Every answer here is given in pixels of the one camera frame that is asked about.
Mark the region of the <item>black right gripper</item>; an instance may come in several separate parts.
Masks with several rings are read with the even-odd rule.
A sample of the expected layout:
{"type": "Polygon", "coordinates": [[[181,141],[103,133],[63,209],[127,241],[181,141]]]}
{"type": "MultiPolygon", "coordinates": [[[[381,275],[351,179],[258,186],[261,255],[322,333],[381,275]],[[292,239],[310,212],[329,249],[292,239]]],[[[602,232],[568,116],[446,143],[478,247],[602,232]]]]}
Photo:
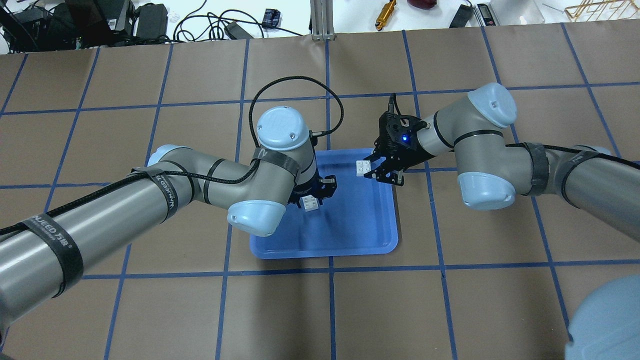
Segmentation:
{"type": "Polygon", "coordinates": [[[374,170],[364,173],[364,178],[378,183],[402,187],[405,184],[403,171],[427,162],[431,154],[420,144],[418,132],[429,129],[430,125],[412,115],[395,114],[386,111],[379,119],[379,136],[375,148],[365,161],[382,162],[374,170]]]}

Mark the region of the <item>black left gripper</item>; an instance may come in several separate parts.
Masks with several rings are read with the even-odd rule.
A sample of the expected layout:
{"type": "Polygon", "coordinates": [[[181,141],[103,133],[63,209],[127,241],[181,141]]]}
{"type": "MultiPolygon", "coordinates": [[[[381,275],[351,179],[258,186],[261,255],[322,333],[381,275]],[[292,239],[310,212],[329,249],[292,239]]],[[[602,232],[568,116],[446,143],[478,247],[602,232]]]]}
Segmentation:
{"type": "Polygon", "coordinates": [[[338,189],[336,175],[331,174],[327,177],[322,177],[316,171],[309,181],[294,187],[287,203],[288,205],[296,205],[298,208],[302,208],[300,199],[303,196],[313,195],[321,200],[322,205],[325,199],[331,198],[335,194],[336,189],[338,189]]]}

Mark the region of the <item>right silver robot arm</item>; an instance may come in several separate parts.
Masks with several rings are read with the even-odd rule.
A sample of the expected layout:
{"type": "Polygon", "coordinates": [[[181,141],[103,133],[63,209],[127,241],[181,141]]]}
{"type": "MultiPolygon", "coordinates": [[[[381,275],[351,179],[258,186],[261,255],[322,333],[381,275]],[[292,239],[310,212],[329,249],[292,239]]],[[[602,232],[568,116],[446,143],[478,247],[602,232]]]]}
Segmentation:
{"type": "MultiPolygon", "coordinates": [[[[505,142],[518,116],[510,92],[492,82],[427,117],[400,114],[394,96],[378,120],[372,153],[358,176],[403,186],[410,167],[454,153],[462,203],[478,211],[510,207],[518,195],[556,195],[627,237],[640,233],[639,166],[601,146],[505,142]]],[[[638,275],[591,292],[569,322],[567,360],[639,358],[638,275]]]]}

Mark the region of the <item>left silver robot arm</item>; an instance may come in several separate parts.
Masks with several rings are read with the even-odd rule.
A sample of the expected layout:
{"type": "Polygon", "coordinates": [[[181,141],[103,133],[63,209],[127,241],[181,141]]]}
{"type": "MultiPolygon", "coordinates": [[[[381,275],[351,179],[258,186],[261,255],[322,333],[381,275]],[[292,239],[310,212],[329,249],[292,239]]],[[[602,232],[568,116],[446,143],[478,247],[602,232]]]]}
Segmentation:
{"type": "Polygon", "coordinates": [[[336,176],[320,175],[315,151],[328,130],[311,130],[286,105],[248,120],[255,146],[248,165],[163,145],[122,180],[3,228],[1,331],[194,201],[226,210],[238,230],[269,237],[288,205],[311,211],[334,195],[336,176]]]}

